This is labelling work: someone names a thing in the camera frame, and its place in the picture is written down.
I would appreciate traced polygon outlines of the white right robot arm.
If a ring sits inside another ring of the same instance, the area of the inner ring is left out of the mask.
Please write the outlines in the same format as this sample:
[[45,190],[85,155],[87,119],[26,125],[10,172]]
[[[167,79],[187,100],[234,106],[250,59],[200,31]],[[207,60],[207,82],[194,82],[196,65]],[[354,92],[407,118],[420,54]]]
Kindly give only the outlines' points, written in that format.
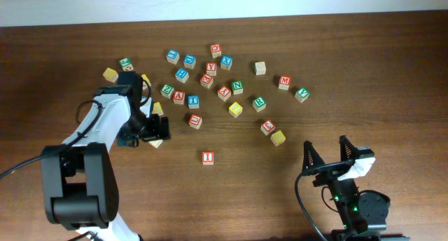
[[328,189],[334,201],[335,212],[343,224],[342,230],[332,230],[330,240],[409,240],[402,234],[385,235],[386,218],[391,199],[379,191],[360,191],[355,179],[364,177],[376,161],[368,146],[354,146],[342,135],[339,137],[341,161],[325,163],[310,141],[304,142],[302,171],[295,180],[295,196],[305,217],[321,240],[327,237],[319,230],[300,197],[299,181],[313,176],[313,186]]

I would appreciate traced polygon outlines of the red I wooden block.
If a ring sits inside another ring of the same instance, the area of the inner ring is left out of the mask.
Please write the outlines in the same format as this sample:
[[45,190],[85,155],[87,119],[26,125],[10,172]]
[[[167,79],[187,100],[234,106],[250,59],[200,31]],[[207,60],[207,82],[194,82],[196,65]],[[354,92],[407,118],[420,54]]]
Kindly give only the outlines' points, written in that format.
[[202,164],[203,165],[213,165],[214,164],[214,152],[204,151],[202,153]]

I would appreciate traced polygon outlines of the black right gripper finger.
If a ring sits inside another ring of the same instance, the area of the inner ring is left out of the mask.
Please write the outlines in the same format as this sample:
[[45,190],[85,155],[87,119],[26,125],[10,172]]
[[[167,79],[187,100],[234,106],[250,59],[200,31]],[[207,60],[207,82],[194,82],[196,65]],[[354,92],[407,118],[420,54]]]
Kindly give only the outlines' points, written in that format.
[[339,137],[341,160],[355,160],[359,158],[359,150],[347,138],[346,135]]
[[317,153],[312,143],[310,141],[305,141],[302,171],[305,172],[306,170],[310,170],[315,167],[321,167],[324,165],[325,162],[323,161],[322,157],[320,157],[320,155]]

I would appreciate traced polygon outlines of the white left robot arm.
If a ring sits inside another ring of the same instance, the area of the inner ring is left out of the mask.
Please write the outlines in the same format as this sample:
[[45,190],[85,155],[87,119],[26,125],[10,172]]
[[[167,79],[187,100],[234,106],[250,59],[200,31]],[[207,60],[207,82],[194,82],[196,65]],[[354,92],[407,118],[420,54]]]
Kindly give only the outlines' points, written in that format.
[[119,192],[111,146],[170,139],[169,120],[143,98],[145,81],[134,71],[118,74],[116,85],[95,91],[76,131],[42,151],[41,171],[47,220],[93,240],[140,240],[118,213]]

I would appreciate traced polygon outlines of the yellow O wooden block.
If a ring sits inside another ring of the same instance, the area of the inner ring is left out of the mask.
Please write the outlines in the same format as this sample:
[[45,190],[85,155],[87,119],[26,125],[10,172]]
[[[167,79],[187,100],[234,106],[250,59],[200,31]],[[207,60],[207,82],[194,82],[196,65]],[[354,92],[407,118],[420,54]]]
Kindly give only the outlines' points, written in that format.
[[159,139],[159,140],[150,141],[148,143],[157,149],[163,143],[163,140]]

